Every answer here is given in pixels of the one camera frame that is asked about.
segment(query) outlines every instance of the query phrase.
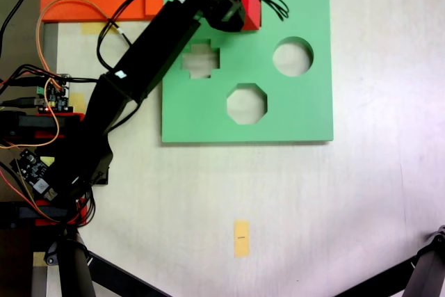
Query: circular hole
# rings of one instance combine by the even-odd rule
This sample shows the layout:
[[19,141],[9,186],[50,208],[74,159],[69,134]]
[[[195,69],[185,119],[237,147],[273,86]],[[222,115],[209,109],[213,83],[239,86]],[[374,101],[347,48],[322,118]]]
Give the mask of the circular hole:
[[272,60],[277,70],[285,76],[298,77],[311,68],[314,52],[302,38],[285,38],[275,48]]

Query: octagonal hole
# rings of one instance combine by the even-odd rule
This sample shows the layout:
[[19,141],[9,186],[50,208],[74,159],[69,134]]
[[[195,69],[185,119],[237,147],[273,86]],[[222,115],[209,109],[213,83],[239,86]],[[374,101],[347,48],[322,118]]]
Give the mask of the octagonal hole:
[[267,113],[267,95],[254,83],[240,83],[227,97],[227,113],[239,125],[254,125]]
[[191,79],[210,78],[211,71],[220,68],[220,50],[212,49],[210,40],[192,43],[191,52],[182,55],[181,68],[190,72]]
[[302,38],[285,38],[275,48],[272,60],[282,74],[297,77],[311,68],[314,62],[314,51]]

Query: circuit board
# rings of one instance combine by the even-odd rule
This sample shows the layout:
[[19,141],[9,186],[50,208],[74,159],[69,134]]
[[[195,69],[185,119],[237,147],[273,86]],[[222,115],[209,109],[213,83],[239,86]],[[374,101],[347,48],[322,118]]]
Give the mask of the circuit board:
[[[48,183],[42,178],[48,169],[47,164],[29,150],[24,150],[20,154],[20,159],[17,160],[17,162],[24,181],[28,182],[46,199],[52,200],[56,197],[57,193],[52,188],[49,188]],[[16,173],[19,172],[15,160],[11,161],[10,165]]]
[[[70,75],[62,74],[62,78],[68,78]],[[70,83],[64,81],[63,79],[56,80],[61,86],[61,90],[58,90],[53,85],[48,85],[47,87],[47,98],[49,106],[52,108],[54,113],[72,113],[73,108],[69,105],[70,98]],[[37,87],[37,94],[39,97],[44,98],[45,88]],[[38,112],[41,114],[50,113],[48,106],[42,106],[38,108]]]

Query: robotic arm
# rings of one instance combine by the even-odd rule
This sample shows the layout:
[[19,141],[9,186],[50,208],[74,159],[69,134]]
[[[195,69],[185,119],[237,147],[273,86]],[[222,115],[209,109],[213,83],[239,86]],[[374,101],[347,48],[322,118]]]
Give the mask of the robotic arm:
[[130,100],[140,104],[162,80],[202,18],[215,29],[241,31],[245,9],[241,0],[167,1],[118,64],[100,76],[85,119],[43,175],[48,200],[72,202],[103,176],[113,158],[109,129]]

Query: connector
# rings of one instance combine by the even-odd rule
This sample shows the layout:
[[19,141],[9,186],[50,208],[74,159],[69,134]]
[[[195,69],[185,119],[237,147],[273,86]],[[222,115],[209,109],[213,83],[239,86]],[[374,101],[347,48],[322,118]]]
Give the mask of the connector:
[[35,97],[20,97],[14,100],[7,100],[0,102],[2,107],[16,107],[16,108],[34,108],[45,105],[45,99],[37,99]]

